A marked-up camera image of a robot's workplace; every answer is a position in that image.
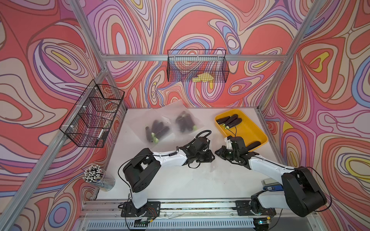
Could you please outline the clear zip-top bag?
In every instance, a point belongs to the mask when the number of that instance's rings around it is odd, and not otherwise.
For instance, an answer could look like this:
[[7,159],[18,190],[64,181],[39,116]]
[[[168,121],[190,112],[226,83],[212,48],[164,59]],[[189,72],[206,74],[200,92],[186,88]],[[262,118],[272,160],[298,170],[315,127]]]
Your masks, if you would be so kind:
[[[148,143],[145,136],[145,127],[148,126],[151,128],[154,120],[159,120],[160,122],[163,122],[164,125],[169,126],[170,132],[158,143]],[[153,147],[172,134],[171,123],[167,121],[162,115],[160,115],[159,112],[157,112],[155,109],[149,109],[140,115],[134,116],[128,121],[128,124],[133,133],[145,144],[146,147]]]
[[182,100],[163,107],[161,114],[169,119],[175,135],[188,135],[204,127],[201,121],[185,107]]

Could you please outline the dark purple eggplant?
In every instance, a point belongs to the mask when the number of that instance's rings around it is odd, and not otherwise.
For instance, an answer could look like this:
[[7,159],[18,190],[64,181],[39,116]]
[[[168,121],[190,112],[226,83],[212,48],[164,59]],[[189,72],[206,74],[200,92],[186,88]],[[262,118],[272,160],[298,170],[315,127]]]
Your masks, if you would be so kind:
[[153,142],[151,128],[148,126],[145,127],[145,136],[146,136],[146,140],[148,141],[148,143]]

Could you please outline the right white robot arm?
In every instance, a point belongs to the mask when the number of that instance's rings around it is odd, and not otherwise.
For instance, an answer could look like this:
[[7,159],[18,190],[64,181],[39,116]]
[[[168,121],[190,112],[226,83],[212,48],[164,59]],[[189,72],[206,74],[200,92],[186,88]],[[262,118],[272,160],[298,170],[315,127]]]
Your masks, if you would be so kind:
[[251,196],[250,211],[259,215],[270,208],[289,209],[305,217],[326,205],[327,197],[307,167],[292,168],[271,161],[254,152],[260,141],[245,145],[242,137],[227,137],[215,153],[231,164],[262,173],[277,181],[282,191],[260,191]]

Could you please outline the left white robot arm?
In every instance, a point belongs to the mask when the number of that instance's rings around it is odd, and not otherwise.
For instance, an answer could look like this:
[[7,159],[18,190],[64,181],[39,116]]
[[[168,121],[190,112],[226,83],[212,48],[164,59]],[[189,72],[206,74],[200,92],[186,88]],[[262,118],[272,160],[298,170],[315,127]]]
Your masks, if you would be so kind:
[[118,173],[124,174],[132,196],[132,204],[135,209],[141,209],[148,202],[145,189],[161,168],[188,166],[194,162],[211,163],[215,156],[210,150],[211,141],[206,137],[195,137],[188,144],[177,147],[174,151],[164,153],[152,152],[145,148],[134,158],[123,164]]

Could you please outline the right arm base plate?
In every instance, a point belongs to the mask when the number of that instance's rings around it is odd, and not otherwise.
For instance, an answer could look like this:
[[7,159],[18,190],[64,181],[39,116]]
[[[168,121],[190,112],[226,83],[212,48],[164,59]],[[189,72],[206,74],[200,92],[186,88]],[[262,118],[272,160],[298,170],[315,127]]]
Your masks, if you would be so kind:
[[236,210],[239,216],[270,216],[276,215],[274,208],[264,208],[256,200],[237,200],[235,201]]

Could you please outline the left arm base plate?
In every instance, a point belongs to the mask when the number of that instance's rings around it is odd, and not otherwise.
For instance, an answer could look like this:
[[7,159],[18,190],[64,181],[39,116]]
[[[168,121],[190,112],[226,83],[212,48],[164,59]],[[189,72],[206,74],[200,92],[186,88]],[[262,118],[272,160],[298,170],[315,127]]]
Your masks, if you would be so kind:
[[135,208],[133,202],[128,201],[118,205],[123,218],[156,218],[160,215],[160,201],[149,201],[141,208]]

